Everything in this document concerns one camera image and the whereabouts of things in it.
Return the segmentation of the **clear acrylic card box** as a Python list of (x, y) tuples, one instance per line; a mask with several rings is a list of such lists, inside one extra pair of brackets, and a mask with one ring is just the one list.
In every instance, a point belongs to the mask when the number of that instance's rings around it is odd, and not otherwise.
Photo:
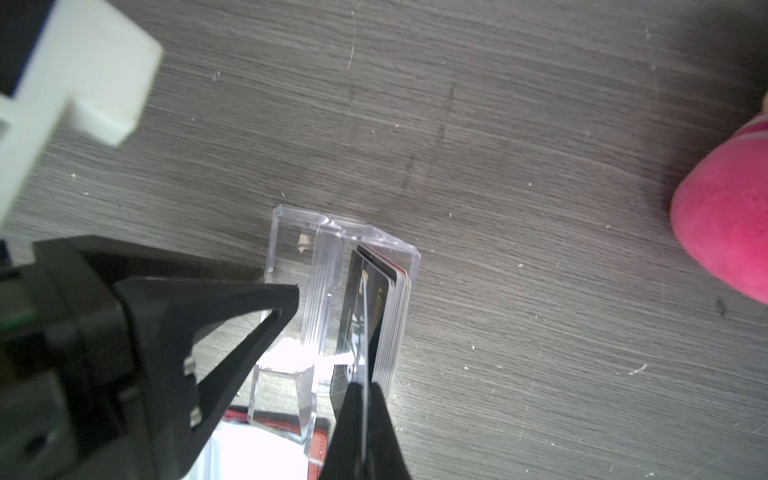
[(419, 250), (367, 222), (278, 205), (272, 215), (265, 280), (294, 284), (300, 291), (296, 315), (261, 357), (251, 376), (248, 421), (258, 411), (298, 418), (294, 438), (310, 450), (315, 422), (337, 417), (330, 401), (330, 380), (336, 354), (344, 290), (352, 251), (367, 245), (396, 274), (394, 319), (382, 330), (380, 351), (390, 363), (374, 382), (389, 392), (397, 365), (410, 297), (421, 261)]

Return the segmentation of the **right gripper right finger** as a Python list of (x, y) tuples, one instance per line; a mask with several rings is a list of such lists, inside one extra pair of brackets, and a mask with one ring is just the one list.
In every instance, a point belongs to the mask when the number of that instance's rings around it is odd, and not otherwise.
[(366, 453), (363, 460), (365, 479), (412, 479), (397, 440), (383, 391), (377, 383), (372, 383), (368, 390), (365, 446)]

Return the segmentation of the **red leather card holder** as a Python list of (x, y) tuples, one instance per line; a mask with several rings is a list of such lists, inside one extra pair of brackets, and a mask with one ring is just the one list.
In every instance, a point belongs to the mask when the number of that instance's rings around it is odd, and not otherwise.
[(244, 406), (230, 407), (199, 454), (187, 479), (318, 479), (333, 424), (315, 422), (310, 450), (294, 437), (298, 418), (258, 411), (248, 422)]

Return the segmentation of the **black gold credit card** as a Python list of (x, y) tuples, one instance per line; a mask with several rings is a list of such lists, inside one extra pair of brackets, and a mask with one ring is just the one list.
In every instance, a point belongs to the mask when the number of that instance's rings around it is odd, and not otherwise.
[(395, 270), (367, 245), (351, 253), (344, 301), (339, 323), (336, 354), (330, 380), (330, 401), (335, 417), (341, 414), (351, 383), (358, 380), (364, 367), (368, 380), (380, 380), (390, 363), (380, 351), (382, 330), (394, 319)]

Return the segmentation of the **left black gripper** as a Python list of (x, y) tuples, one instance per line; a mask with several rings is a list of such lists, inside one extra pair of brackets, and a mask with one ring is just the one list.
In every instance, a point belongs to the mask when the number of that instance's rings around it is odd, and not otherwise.
[[(257, 269), (98, 236), (1, 271), (1, 475), (179, 479), (296, 315)], [(193, 348), (263, 312), (203, 378)]]

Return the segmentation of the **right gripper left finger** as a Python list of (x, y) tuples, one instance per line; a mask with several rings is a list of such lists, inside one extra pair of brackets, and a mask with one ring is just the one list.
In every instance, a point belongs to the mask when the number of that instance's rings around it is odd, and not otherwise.
[(364, 478), (363, 387), (352, 383), (346, 392), (340, 416), (326, 455), (320, 480)]

